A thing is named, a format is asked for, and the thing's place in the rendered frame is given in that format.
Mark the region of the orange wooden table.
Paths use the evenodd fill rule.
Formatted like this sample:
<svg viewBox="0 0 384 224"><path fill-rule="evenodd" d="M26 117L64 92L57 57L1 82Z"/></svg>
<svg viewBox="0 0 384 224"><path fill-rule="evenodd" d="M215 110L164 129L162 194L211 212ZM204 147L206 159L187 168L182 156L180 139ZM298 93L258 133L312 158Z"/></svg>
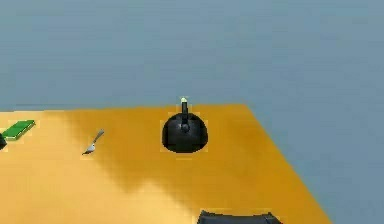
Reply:
<svg viewBox="0 0 384 224"><path fill-rule="evenodd" d="M176 110L0 112L0 130L36 123L0 151L0 224L196 224L202 210L332 224L246 106L193 107L209 131L193 154L161 144Z"/></svg>

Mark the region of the green book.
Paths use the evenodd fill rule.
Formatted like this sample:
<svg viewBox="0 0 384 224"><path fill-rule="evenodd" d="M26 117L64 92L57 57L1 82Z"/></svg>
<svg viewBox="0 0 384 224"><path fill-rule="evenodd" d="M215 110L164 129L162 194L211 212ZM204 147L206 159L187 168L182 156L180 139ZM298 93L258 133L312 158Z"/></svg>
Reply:
<svg viewBox="0 0 384 224"><path fill-rule="evenodd" d="M22 135L29 131L35 125L34 120L19 120L11 127L6 129L2 136L7 141L18 140Z"/></svg>

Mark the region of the black kettle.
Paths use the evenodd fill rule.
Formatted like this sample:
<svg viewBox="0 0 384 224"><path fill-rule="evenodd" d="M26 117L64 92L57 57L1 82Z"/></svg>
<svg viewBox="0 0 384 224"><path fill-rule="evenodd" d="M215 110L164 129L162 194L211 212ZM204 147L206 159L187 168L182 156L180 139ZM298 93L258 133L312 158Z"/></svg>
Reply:
<svg viewBox="0 0 384 224"><path fill-rule="evenodd" d="M162 145L174 153L195 153L208 143L205 122L191 113L186 97L180 99L181 111L170 116L162 128Z"/></svg>

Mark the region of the dark grey flat object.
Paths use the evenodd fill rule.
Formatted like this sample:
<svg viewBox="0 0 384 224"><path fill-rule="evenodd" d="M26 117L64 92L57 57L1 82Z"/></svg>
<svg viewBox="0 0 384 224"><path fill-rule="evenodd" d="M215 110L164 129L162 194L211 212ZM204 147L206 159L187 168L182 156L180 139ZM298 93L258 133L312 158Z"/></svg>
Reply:
<svg viewBox="0 0 384 224"><path fill-rule="evenodd" d="M197 224L283 224L271 212L251 216L216 214L202 210Z"/></svg>

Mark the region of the silver fork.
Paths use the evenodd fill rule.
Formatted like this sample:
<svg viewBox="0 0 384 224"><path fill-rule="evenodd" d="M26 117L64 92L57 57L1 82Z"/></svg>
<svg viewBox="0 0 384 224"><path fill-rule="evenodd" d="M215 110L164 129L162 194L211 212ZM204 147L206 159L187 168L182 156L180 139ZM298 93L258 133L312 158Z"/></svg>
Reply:
<svg viewBox="0 0 384 224"><path fill-rule="evenodd" d="M93 139L92 143L87 147L87 149L83 152L83 155L86 155L86 154L90 154L92 152L95 151L96 149L96 142L98 141L98 139L105 133L105 131L103 129L101 129L96 137Z"/></svg>

